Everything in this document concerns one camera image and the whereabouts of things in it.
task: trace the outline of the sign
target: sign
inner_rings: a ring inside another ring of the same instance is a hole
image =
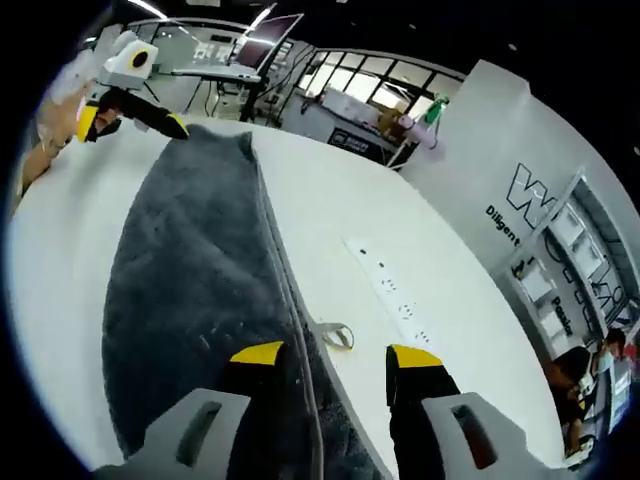
[[[382,145],[365,140],[342,128],[334,128],[329,141],[329,145],[356,153],[362,157],[373,160],[381,165],[386,165],[393,156],[393,152],[385,149]]]

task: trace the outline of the white tabletop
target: white tabletop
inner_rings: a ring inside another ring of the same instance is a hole
[[[276,221],[306,309],[343,322],[353,352],[329,350],[367,442],[397,475],[385,405],[385,348],[406,343],[345,246],[385,259],[460,390],[476,391],[562,464],[563,443],[542,369],[497,287],[447,223],[401,177],[325,144],[251,124],[189,119],[254,133]],[[73,142],[27,192],[12,222],[17,338],[37,393],[90,468],[120,463],[104,395],[104,297],[127,212],[167,139],[128,122],[95,145]]]
[[[171,73],[173,75],[203,77],[205,80],[217,77],[216,79],[221,81],[224,79],[238,83],[259,83],[262,80],[255,69],[242,65],[195,65],[175,68]]]

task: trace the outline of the laptop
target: laptop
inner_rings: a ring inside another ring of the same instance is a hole
[[[288,15],[264,20],[245,34],[247,41],[242,46],[230,65],[201,65],[189,68],[177,68],[174,75],[212,76],[220,79],[241,80],[245,83],[258,83],[260,74],[272,61],[272,54],[277,52],[286,40],[289,32],[302,19],[304,14]]]

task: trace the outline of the computer monitor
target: computer monitor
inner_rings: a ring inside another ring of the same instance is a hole
[[[270,54],[280,48],[289,32],[302,18],[300,15],[288,15],[264,20],[255,30],[247,34],[247,41],[242,46],[234,63],[255,68],[260,72]]]

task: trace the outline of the window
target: window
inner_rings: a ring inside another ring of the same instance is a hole
[[[431,75],[431,71],[426,68],[418,67],[411,63],[398,62],[393,67],[389,77],[422,88],[429,75]]]
[[[422,115],[425,114],[425,112],[429,109],[432,103],[433,103],[433,100],[431,100],[430,98],[420,97],[416,102],[416,104],[413,107],[411,107],[411,110],[409,110],[409,116],[414,120],[417,120],[418,118],[420,118]]]
[[[342,59],[342,63],[340,64],[340,66],[355,70],[360,66],[360,63],[362,63],[363,58],[364,58],[364,55],[359,55],[357,53],[347,53]]]
[[[376,90],[371,100],[378,105],[395,108],[404,113],[412,98],[404,88],[385,82]]]
[[[333,72],[333,75],[331,75],[327,86],[343,92],[352,75],[353,72],[351,70],[345,70],[344,68],[338,67],[335,72]]]
[[[369,100],[369,97],[379,82],[380,79],[378,77],[365,75],[364,73],[356,73],[345,93],[357,98],[361,102],[366,102]]]
[[[316,76],[311,82],[311,85],[309,85],[309,88],[307,89],[307,95],[315,97],[320,92],[322,92],[322,88],[324,87],[324,84],[327,82],[327,80],[329,80],[329,76],[331,75],[331,72],[333,72],[333,69],[334,67],[332,65],[327,65],[326,63],[323,64],[318,69],[318,73],[316,73]]]
[[[325,59],[325,65],[336,65],[342,58],[342,52],[331,52]]]
[[[446,75],[438,74],[433,81],[427,87],[427,90],[433,94],[446,95],[449,98],[453,98],[458,89],[462,85],[462,82]]]
[[[298,83],[298,86],[300,88],[304,90],[309,88],[309,83],[311,83],[311,79],[313,78],[313,75],[316,73],[316,69],[319,67],[319,65],[322,63],[322,60],[324,60],[326,56],[327,56],[327,52],[319,52],[315,54],[315,56],[313,57],[313,60],[309,62],[309,65],[307,66],[307,71],[302,76],[300,83]]]
[[[369,57],[362,65],[362,70],[370,73],[377,73],[378,75],[384,75],[389,70],[389,67],[393,63],[390,58],[382,57]]]

